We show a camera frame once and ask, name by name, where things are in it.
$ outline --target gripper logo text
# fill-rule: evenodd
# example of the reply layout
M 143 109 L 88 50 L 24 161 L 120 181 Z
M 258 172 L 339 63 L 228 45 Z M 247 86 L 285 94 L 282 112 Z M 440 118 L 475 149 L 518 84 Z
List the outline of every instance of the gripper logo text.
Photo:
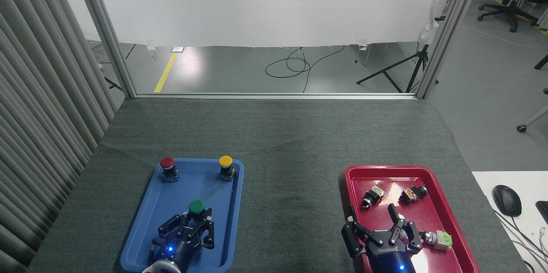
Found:
M 395 248 L 379 248 L 378 249 L 378 252 L 379 253 L 386 253 L 386 252 L 397 252 L 398 251 L 398 247 L 396 246 Z

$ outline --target red tray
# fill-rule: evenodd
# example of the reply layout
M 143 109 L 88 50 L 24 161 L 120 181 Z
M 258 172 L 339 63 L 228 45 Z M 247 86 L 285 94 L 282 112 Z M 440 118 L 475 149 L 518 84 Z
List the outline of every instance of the red tray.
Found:
M 345 177 L 350 204 L 354 206 L 356 218 L 360 224 L 370 230 L 391 228 L 393 223 L 387 207 L 393 203 L 399 214 L 417 224 L 419 231 L 443 230 L 452 236 L 451 250 L 435 250 L 425 245 L 417 255 L 411 257 L 417 272 L 479 273 L 480 269 L 470 247 L 431 170 L 424 166 L 356 165 L 346 169 Z M 375 184 L 385 190 L 384 198 L 378 205 L 363 209 L 361 207 L 363 195 Z M 428 195 L 411 205 L 399 203 L 399 195 L 411 185 L 426 186 Z M 371 273 L 367 257 L 365 255 L 362 257 L 366 272 Z

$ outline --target mouse cable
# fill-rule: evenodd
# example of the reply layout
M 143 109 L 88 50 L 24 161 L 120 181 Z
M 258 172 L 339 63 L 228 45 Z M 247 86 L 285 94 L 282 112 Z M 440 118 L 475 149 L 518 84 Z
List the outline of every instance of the mouse cable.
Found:
M 525 234 L 523 234 L 523 232 L 521 232 L 521 230 L 519 230 L 519 228 L 516 228 L 514 225 L 512 225 L 511 222 L 509 222 L 509 220 L 507 220 L 504 216 L 502 216 L 500 213 L 498 213 L 496 210 L 493 210 L 495 211 L 495 213 L 497 213 L 497 215 L 499 215 L 499 217 L 501 218 L 501 221 L 503 220 L 504 222 L 506 222 L 509 226 L 511 226 L 512 228 L 514 228 L 519 234 L 521 234 L 521 236 L 527 241 L 527 243 L 529 243 L 531 246 L 533 246 L 536 250 L 538 250 L 543 256 L 546 256 L 548 257 L 548 254 L 545 254 L 538 246 L 536 246 L 535 243 L 532 242 L 531 239 L 529 239 Z

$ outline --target gray vertical blinds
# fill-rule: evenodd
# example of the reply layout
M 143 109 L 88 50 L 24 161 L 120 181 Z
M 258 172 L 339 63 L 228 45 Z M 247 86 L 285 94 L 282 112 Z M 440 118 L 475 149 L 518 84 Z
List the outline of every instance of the gray vertical blinds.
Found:
M 114 117 L 67 0 L 0 0 L 0 272 L 24 271 Z

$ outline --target yellow floor tape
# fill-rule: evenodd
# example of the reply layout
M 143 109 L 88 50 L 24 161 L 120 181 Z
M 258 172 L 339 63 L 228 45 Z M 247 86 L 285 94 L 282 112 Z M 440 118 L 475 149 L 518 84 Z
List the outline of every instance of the yellow floor tape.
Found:
M 175 59 L 177 58 L 178 53 L 172 53 L 170 60 L 168 61 L 168 64 L 166 64 L 166 68 L 164 69 L 164 72 L 162 73 L 162 76 L 160 76 L 160 80 L 158 80 L 158 84 L 156 85 L 156 89 L 154 89 L 154 93 L 159 93 L 162 91 L 162 87 L 164 86 L 164 83 L 166 82 L 166 79 L 168 78 L 168 75 L 170 74 L 170 70 L 173 66 L 173 62 L 175 62 Z

